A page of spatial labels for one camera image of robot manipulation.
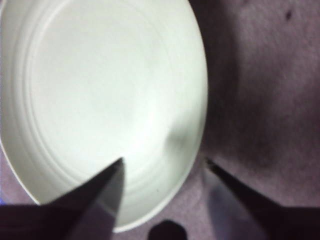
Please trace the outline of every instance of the fabric surface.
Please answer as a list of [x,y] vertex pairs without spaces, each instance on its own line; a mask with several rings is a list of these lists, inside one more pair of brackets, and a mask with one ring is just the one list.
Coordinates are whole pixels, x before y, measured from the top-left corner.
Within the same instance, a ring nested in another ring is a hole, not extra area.
[[[209,77],[199,156],[209,156],[282,205],[319,207],[320,1],[190,3],[201,29]],[[152,226],[164,219],[184,227],[189,240],[215,239],[199,159],[161,213],[113,239],[148,239]],[[11,194],[29,201],[8,177],[9,169],[1,171]]]

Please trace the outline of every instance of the gray tablecloth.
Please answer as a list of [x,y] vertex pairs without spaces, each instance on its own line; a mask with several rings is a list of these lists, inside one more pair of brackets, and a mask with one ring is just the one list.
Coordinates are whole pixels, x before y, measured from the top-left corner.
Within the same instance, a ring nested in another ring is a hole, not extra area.
[[[287,206],[320,206],[320,1],[190,0],[205,46],[209,106],[199,156]],[[143,240],[164,219],[209,240],[199,157],[156,217],[115,240]],[[30,202],[1,160],[4,197]]]

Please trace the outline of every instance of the ceramic plate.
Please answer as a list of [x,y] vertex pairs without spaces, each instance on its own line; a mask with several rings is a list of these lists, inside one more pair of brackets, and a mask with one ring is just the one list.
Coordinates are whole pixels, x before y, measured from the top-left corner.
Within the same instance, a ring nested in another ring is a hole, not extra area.
[[2,147],[36,203],[124,157],[119,232],[186,179],[208,92],[187,0],[6,1],[1,72]]

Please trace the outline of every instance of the white plate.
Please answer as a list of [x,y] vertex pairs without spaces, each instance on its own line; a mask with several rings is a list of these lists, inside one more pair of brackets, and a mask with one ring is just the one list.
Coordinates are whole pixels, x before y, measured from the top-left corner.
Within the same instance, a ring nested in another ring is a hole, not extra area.
[[147,221],[196,157],[207,109],[187,0],[10,0],[1,11],[1,141],[37,203],[118,157],[115,231]]

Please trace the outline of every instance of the dark spot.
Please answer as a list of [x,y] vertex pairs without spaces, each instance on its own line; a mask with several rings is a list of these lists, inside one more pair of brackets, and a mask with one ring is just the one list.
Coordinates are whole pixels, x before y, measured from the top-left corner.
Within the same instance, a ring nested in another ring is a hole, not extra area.
[[151,228],[148,240],[187,240],[185,228],[171,220],[165,220]]
[[292,17],[292,12],[291,12],[291,10],[289,10],[289,11],[287,11],[286,14],[285,14],[285,19],[286,19],[287,21],[289,21],[289,20],[291,19],[291,17]]

